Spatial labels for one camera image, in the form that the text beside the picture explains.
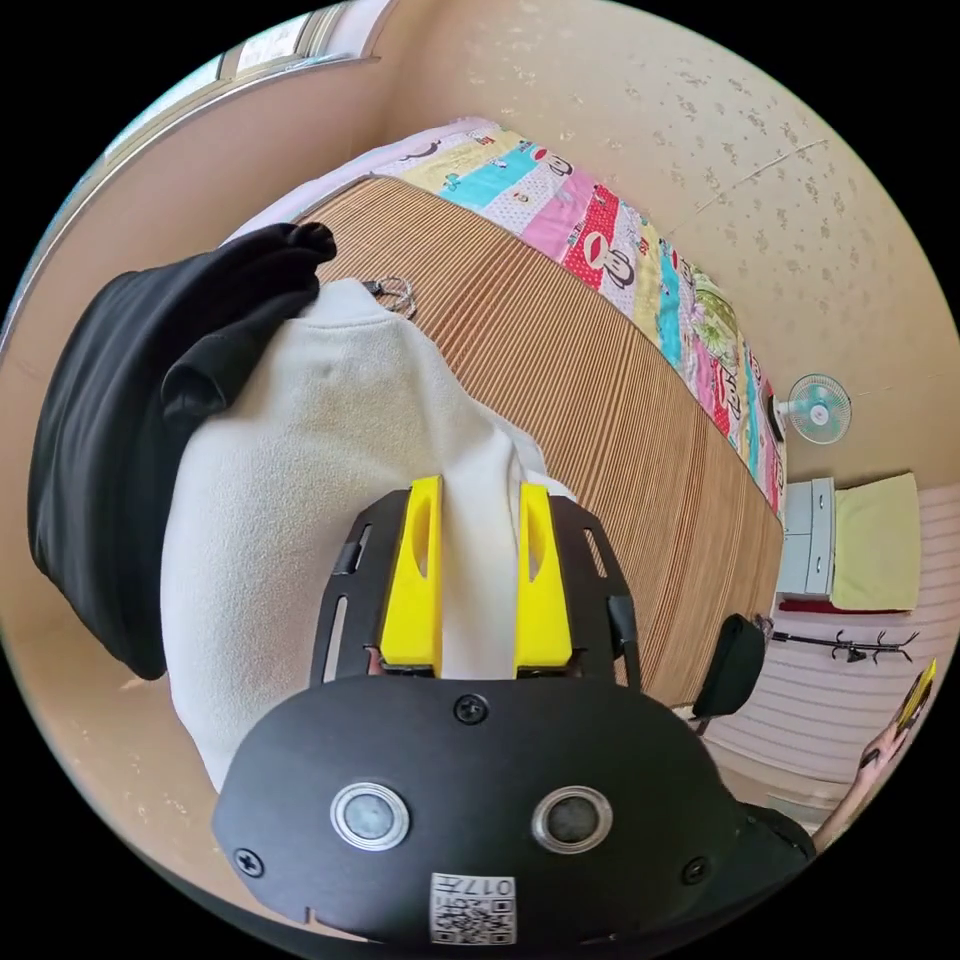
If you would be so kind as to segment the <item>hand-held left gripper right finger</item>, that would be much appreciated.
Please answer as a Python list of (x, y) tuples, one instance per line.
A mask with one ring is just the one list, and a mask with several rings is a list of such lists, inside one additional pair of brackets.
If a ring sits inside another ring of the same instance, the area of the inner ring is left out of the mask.
[(514, 667), (565, 669), (573, 656), (560, 551), (545, 486), (520, 489)]

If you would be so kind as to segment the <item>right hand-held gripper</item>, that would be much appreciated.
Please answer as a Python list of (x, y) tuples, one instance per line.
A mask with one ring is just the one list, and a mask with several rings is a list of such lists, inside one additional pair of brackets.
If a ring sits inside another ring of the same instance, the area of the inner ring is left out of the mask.
[(909, 730), (929, 700), (937, 672), (937, 660), (933, 658), (917, 675), (909, 692), (903, 699), (895, 717), (895, 737)]

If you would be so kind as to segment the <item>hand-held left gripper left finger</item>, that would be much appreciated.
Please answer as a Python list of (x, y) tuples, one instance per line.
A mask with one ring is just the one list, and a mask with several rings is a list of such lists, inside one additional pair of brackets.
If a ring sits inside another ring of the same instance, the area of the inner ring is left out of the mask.
[(380, 637), (388, 669), (442, 667), (442, 499), (440, 476), (408, 492)]

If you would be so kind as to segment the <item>person's right hand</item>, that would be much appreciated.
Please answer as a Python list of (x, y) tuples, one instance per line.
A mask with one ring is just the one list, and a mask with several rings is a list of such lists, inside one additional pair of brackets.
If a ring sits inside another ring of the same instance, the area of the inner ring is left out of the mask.
[(856, 776), (856, 784), (871, 787), (880, 777), (904, 744), (909, 730), (892, 723), (874, 738), (862, 754)]

